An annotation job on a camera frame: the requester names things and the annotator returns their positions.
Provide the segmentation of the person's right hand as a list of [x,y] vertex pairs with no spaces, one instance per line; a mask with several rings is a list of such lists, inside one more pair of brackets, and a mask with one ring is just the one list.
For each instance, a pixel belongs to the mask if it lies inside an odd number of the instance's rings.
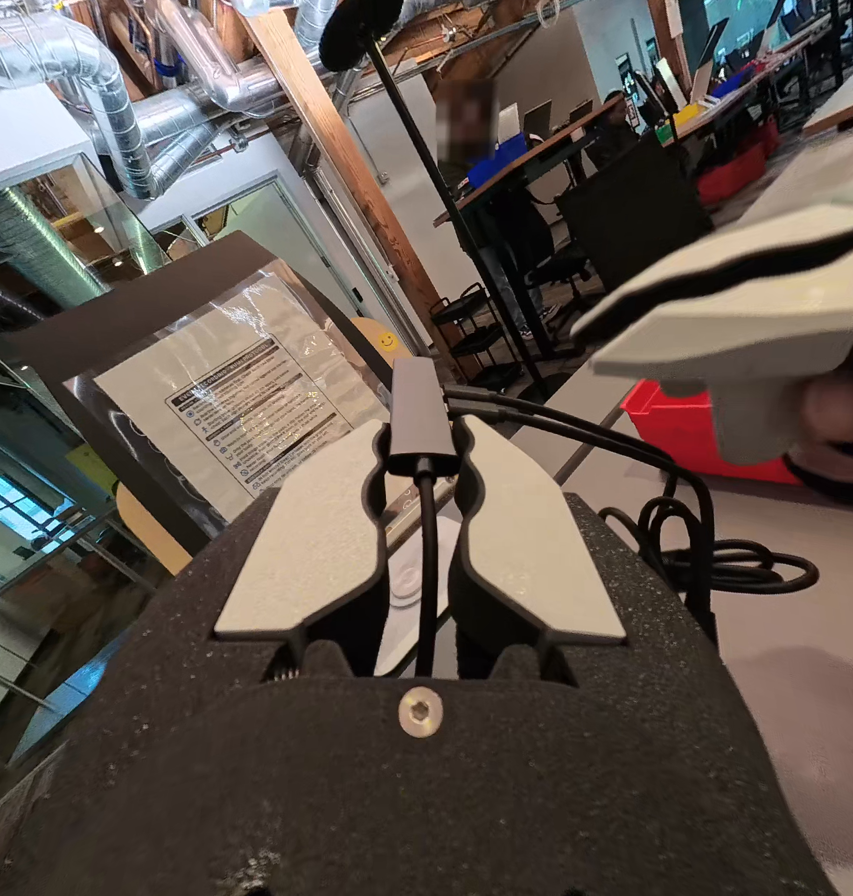
[[853,445],[853,373],[832,372],[808,380],[801,391],[799,414],[807,440]]

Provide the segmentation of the black display board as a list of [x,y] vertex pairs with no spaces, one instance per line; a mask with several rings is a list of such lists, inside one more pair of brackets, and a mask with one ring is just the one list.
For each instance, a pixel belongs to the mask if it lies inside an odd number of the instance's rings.
[[389,388],[392,368],[348,318],[310,281],[244,233],[235,233],[153,273],[121,281],[77,308],[7,333],[0,344],[9,360],[28,364],[62,408],[68,422],[177,544],[194,557],[229,525],[169,465],[116,402],[91,377],[156,342],[164,330],[259,272],[275,272],[305,310],[332,324],[328,335],[346,359],[362,359],[367,385]]

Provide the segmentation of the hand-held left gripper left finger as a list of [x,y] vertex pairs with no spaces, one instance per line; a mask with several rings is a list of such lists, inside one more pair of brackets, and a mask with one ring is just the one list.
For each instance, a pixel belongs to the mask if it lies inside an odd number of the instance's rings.
[[302,633],[380,583],[389,435],[370,420],[288,475],[213,626],[219,640]]

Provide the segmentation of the wooden-top office desk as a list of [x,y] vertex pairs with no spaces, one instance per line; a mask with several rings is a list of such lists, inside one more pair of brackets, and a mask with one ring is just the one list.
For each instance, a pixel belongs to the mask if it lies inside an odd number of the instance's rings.
[[545,174],[574,158],[589,145],[589,129],[609,112],[624,107],[624,96],[619,93],[589,115],[567,125],[548,140],[538,144],[521,157],[506,165],[477,190],[456,203],[463,221],[474,234],[488,231],[490,205],[498,196],[528,188]]

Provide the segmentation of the red plastic bin stack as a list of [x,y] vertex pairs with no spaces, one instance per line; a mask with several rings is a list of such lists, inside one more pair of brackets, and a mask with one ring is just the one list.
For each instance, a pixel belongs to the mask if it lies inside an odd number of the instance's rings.
[[641,380],[624,397],[621,409],[641,439],[669,454],[680,466],[702,476],[797,487],[800,481],[783,460],[741,466],[719,453],[708,393],[670,397],[660,385]]

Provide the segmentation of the grey usb hub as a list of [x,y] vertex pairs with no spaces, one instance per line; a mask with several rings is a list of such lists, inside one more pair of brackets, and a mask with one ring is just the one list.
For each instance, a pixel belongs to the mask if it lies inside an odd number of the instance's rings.
[[391,396],[387,472],[411,479],[424,472],[434,477],[456,476],[461,459],[432,360],[426,357],[396,360],[392,368]]

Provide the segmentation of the black partition panel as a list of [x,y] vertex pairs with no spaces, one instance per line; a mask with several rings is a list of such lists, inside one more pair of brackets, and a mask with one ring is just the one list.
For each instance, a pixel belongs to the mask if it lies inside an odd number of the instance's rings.
[[676,157],[655,135],[641,137],[555,204],[607,293],[714,229]]

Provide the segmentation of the wooden beam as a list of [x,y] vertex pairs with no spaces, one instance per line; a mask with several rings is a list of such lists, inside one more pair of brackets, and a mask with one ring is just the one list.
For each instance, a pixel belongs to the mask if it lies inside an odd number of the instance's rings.
[[440,299],[432,280],[294,35],[285,12],[273,9],[246,18],[245,28],[363,214],[440,357],[446,364],[455,365],[442,331],[430,316],[430,309]]

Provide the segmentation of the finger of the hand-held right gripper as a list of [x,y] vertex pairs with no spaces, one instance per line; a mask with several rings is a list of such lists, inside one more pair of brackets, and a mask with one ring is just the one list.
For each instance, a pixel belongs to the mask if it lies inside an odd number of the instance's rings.
[[595,352],[599,375],[706,385],[829,373],[853,351],[853,261],[660,305]]
[[602,345],[664,304],[810,272],[852,251],[853,203],[820,203],[716,231],[617,287],[573,324],[570,338],[575,345]]

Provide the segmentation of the red container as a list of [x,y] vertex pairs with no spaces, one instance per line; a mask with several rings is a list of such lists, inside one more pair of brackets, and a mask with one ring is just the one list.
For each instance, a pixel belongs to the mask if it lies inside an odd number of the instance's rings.
[[723,203],[762,177],[769,157],[779,144],[778,123],[770,116],[737,145],[726,161],[707,167],[698,176],[696,186],[701,204],[712,207]]

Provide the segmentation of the black office chair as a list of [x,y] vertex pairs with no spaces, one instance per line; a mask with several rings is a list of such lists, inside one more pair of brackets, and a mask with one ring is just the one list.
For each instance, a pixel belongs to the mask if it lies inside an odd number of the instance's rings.
[[551,256],[523,275],[528,288],[538,288],[550,283],[567,283],[572,292],[572,301],[577,306],[583,304],[576,279],[587,282],[591,279],[589,258],[581,247],[573,242],[561,247]]

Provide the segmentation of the laminated instruction sheet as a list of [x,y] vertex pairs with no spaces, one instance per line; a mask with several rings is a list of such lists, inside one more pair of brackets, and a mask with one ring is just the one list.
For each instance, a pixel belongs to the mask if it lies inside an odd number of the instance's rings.
[[387,388],[341,323],[274,260],[62,386],[212,538],[326,446],[388,422]]

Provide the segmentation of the silver ventilation duct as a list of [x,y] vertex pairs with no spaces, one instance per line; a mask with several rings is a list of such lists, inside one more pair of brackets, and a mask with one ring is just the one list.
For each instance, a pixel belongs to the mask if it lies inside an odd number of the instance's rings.
[[158,2],[155,18],[193,80],[133,103],[117,58],[90,28],[51,9],[0,16],[0,89],[78,84],[96,124],[95,147],[140,200],[162,196],[227,117],[269,118],[287,98],[267,62],[234,63],[197,10]]

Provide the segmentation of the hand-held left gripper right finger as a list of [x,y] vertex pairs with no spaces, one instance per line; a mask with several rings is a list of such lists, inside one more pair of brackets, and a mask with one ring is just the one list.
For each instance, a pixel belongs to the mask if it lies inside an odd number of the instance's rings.
[[626,633],[561,488],[473,414],[454,421],[461,528],[448,575],[480,648],[621,645]]

